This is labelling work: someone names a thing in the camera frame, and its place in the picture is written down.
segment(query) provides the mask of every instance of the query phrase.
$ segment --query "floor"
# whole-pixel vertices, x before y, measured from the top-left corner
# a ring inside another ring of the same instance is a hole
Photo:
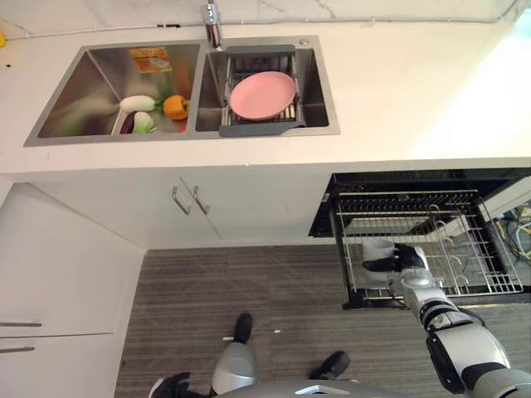
[[[242,311],[255,319],[250,344],[263,381],[305,377],[343,349],[352,361],[348,378],[413,397],[451,396],[436,378],[425,333],[410,311],[343,311],[343,301],[334,246],[149,252],[115,396],[145,398],[157,378],[180,371],[192,373],[192,390],[207,393],[227,344],[222,338]],[[475,310],[513,366],[531,371],[531,303]]]

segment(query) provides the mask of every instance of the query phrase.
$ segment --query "cabinet door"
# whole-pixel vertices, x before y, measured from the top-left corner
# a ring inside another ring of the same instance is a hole
[[[112,398],[119,355],[111,335],[0,339],[0,396]]]
[[[44,192],[146,249],[174,249],[219,241],[175,172],[138,171],[121,177],[39,182]],[[173,199],[189,214],[185,214]]]
[[[209,205],[207,217],[223,241],[242,244],[304,243],[330,179],[327,172],[280,167],[190,169],[190,192]]]
[[[0,209],[0,337],[113,332],[129,270],[143,255],[34,187],[15,185]]]

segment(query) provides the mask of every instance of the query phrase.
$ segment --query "wire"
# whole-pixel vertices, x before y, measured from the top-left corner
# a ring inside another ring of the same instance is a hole
[[[513,222],[516,222],[516,221],[507,222],[505,224],[505,232],[506,232],[505,235],[506,235],[506,238],[504,239],[504,242],[509,247],[509,249],[511,250],[511,253],[513,253],[513,255],[516,257],[516,262],[518,262],[520,260],[523,260],[526,263],[528,263],[529,265],[531,265],[531,260],[524,256],[524,252],[522,250],[520,250],[518,244],[514,240],[513,236],[514,236],[515,231],[518,229],[518,227],[516,227],[513,231],[509,230],[509,226],[511,226],[513,224]]]
[[[485,323],[485,320],[480,315],[475,313],[474,311],[470,311],[469,309],[464,309],[464,308],[461,308],[461,307],[457,307],[457,309],[459,309],[462,313],[466,313],[467,315],[470,315],[471,317],[476,318],[478,321],[481,322],[481,326],[483,326],[484,328],[487,327],[487,324]]]
[[[498,228],[499,234],[501,235],[501,239],[507,240],[507,236],[505,236],[504,227],[501,225],[501,222],[499,220],[496,220],[494,224]]]
[[[529,255],[531,255],[531,250],[530,251],[525,251],[523,248],[522,248],[522,241],[520,240],[520,231],[522,229],[525,229],[526,227],[528,226],[531,226],[531,221],[530,222],[526,222],[525,224],[523,224],[522,226],[518,226],[518,228],[516,229],[516,241],[517,241],[517,246],[518,246],[518,249],[520,251],[520,253],[522,253],[522,255],[528,259],[528,260],[531,260],[531,257],[529,257]]]
[[[510,5],[505,9],[504,12],[499,14],[497,17],[492,17],[489,19],[469,19],[469,18],[459,18],[459,17],[403,17],[398,18],[395,16],[381,16],[381,17],[372,17],[372,16],[364,16],[364,17],[336,17],[334,19],[328,19],[328,18],[318,18],[318,19],[308,19],[307,17],[289,17],[289,18],[280,18],[280,19],[270,19],[270,20],[252,20],[249,22],[244,21],[243,19],[231,19],[231,20],[225,20],[222,22],[223,25],[272,25],[272,24],[278,24],[278,23],[297,23],[297,22],[303,22],[303,23],[327,23],[327,22],[357,22],[357,23],[363,23],[363,22],[398,22],[398,23],[404,23],[404,22],[458,22],[458,23],[485,23],[485,24],[494,24],[496,22],[500,22],[503,20],[506,20],[506,17],[509,15],[509,13],[516,9],[515,15],[518,16],[518,8],[515,7],[518,0],[513,0]],[[47,37],[47,36],[65,36],[65,35],[75,35],[78,33],[90,33],[90,32],[105,32],[105,31],[122,31],[122,30],[131,30],[131,29],[148,29],[148,28],[154,28],[154,27],[201,27],[203,26],[202,22],[191,22],[191,23],[170,23],[167,24],[166,22],[159,23],[157,25],[142,25],[142,26],[130,26],[130,27],[92,27],[92,29],[80,29],[80,30],[73,30],[73,31],[63,31],[63,32],[49,32],[49,33],[31,33],[27,31],[26,29],[13,24],[10,21],[5,21],[6,23],[9,23],[18,29],[21,29],[25,32],[24,35],[21,36],[11,36],[6,37],[6,40],[21,40],[21,39],[31,39],[34,37]]]

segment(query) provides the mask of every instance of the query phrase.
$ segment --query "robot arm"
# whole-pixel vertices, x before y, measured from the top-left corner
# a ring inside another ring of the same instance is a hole
[[[510,368],[507,353],[489,329],[461,312],[436,286],[422,249],[406,247],[415,253],[406,256],[410,266],[402,268],[396,282],[428,333],[426,345],[441,384],[470,398],[529,398],[531,375]],[[417,260],[413,266],[411,258]]]

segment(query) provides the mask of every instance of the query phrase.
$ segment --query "sink basin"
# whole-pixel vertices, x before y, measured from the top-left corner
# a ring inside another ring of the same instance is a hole
[[[224,48],[231,46],[295,48],[290,69],[298,95],[285,114],[298,121],[295,127],[304,127],[282,135],[339,133],[316,36],[226,39]],[[82,47],[24,146],[221,138],[227,125],[228,63],[227,52],[214,51],[206,40]],[[119,134],[126,116],[119,109],[123,98],[164,100],[174,94],[189,100],[188,120],[173,122],[156,109],[150,112],[155,125],[151,133]]]
[[[131,95],[191,99],[200,48],[200,41],[82,47],[25,146],[151,139],[157,134],[119,135],[125,118],[119,102]],[[178,134],[186,125],[160,109],[150,114],[155,131]]]
[[[293,72],[298,81],[301,108],[300,117],[304,120],[305,128],[286,131],[283,135],[309,135],[312,133],[323,133],[322,129],[315,131],[311,128],[325,128],[329,126],[329,117],[324,102],[324,94],[315,59],[315,51],[313,48],[308,48],[311,46],[309,39],[301,39],[300,41],[305,43],[305,45],[304,48],[300,48],[300,44],[298,43],[298,48],[295,48],[295,68]],[[285,38],[282,38],[282,44],[285,44],[285,42]],[[261,42],[260,44],[262,46],[267,46],[264,42]],[[287,70],[289,69],[289,61],[287,59],[274,57],[247,57],[239,61],[240,63],[248,62],[249,65],[242,67],[244,69],[251,69],[254,72],[278,70],[289,74],[289,71]],[[227,98],[225,96],[227,64],[228,56],[225,52],[211,51],[206,54],[197,107],[197,119],[195,123],[198,132],[217,132],[220,129],[220,126],[230,124],[223,116],[223,111],[227,107]],[[237,123],[249,126],[256,122],[239,119]]]

